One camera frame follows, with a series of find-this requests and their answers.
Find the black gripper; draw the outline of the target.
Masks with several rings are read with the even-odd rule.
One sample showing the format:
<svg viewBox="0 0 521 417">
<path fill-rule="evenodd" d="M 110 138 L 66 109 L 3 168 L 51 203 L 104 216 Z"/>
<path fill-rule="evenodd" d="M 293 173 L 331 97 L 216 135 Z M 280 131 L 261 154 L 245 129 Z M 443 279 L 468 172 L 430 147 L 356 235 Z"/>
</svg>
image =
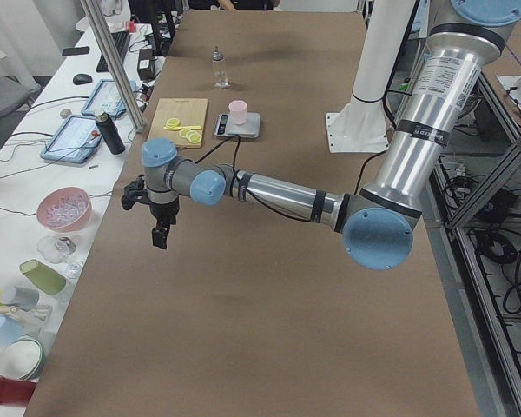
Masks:
<svg viewBox="0 0 521 417">
<path fill-rule="evenodd" d="M 151 230 L 152 244 L 154 247 L 166 250 L 168 247 L 168 234 L 171 225 L 176 224 L 179 212 L 179 201 L 173 200 L 167 204 L 151 202 L 149 204 L 151 215 L 156 219 L 156 225 Z"/>
</svg>

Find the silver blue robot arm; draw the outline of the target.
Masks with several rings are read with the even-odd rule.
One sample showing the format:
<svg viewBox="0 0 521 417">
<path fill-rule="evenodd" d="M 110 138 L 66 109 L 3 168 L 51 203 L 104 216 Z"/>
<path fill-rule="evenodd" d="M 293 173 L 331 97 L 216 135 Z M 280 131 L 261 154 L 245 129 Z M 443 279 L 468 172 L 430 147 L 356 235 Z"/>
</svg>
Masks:
<svg viewBox="0 0 521 417">
<path fill-rule="evenodd" d="M 419 194 L 447 145 L 481 70 L 498 59 L 521 19 L 521 1 L 432 1 L 428 57 L 412 81 L 379 173 L 354 195 L 332 195 L 237 169 L 204 167 L 156 138 L 142 145 L 141 201 L 156 220 L 158 248 L 167 244 L 179 199 L 213 206 L 223 196 L 254 200 L 299 222 L 324 223 L 342 234 L 348 255 L 375 270 L 398 266 L 410 254 L 420 215 Z"/>
</svg>

